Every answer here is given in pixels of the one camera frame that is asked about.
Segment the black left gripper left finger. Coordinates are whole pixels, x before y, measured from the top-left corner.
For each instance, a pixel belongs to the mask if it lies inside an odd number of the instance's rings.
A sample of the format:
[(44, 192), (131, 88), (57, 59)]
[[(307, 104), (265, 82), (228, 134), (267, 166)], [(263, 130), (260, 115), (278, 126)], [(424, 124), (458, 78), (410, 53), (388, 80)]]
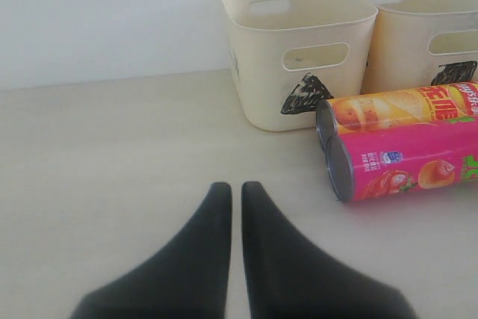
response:
[(85, 295), (72, 318), (224, 318), (232, 189), (215, 182), (189, 221), (153, 257)]

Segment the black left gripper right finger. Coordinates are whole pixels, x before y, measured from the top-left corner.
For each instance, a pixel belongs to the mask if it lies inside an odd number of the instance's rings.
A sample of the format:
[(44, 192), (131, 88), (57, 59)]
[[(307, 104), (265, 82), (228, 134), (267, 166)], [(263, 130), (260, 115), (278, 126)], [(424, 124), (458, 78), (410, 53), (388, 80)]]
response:
[(396, 288), (304, 236), (260, 182), (241, 188), (243, 263), (252, 318), (413, 318)]

